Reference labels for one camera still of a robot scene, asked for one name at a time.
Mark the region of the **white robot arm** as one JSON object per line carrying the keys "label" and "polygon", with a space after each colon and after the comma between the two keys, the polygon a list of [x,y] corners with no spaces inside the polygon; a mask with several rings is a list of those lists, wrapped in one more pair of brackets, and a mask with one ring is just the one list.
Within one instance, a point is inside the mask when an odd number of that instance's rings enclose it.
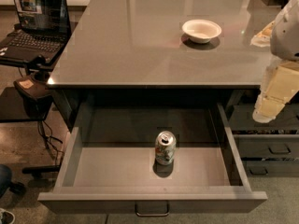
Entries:
{"label": "white robot arm", "polygon": [[252,113],[255,121],[268,123],[299,92],[299,0],[290,0],[251,44],[269,46],[272,53]]}

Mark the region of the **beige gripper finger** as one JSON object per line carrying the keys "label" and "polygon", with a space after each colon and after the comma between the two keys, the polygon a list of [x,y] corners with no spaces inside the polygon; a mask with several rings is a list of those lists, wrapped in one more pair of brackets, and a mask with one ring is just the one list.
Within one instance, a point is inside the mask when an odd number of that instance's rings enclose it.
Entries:
{"label": "beige gripper finger", "polygon": [[273,21],[268,23],[257,35],[251,39],[250,44],[261,48],[269,47],[274,24],[275,23]]}
{"label": "beige gripper finger", "polygon": [[284,106],[282,103],[268,100],[259,95],[254,106],[252,118],[259,123],[268,123],[277,117]]}

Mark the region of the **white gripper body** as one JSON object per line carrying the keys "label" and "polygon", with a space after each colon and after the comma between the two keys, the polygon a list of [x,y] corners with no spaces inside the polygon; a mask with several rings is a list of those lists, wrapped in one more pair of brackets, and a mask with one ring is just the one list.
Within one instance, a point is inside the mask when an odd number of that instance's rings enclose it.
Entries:
{"label": "white gripper body", "polygon": [[287,104],[299,91],[299,62],[273,57],[261,84],[263,103]]}

